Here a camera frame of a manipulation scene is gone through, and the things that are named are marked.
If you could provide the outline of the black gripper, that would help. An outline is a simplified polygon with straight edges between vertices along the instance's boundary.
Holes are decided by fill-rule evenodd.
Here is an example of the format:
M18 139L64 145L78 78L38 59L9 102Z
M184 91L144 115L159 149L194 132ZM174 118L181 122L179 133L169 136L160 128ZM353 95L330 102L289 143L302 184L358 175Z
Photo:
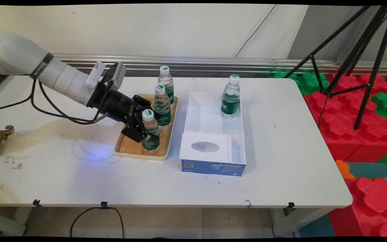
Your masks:
M142 121L142 112L146 109L152 110L155 119L162 117L156 110L152 109L152 103L146 98L134 95L129 98L121 92L109 88L106 84L99 83L87 103L89 108L97 108L98 113L107 114L114 121L123 122L125 127L122 135L140 143L141 141L159 140L158 136L147 131Z

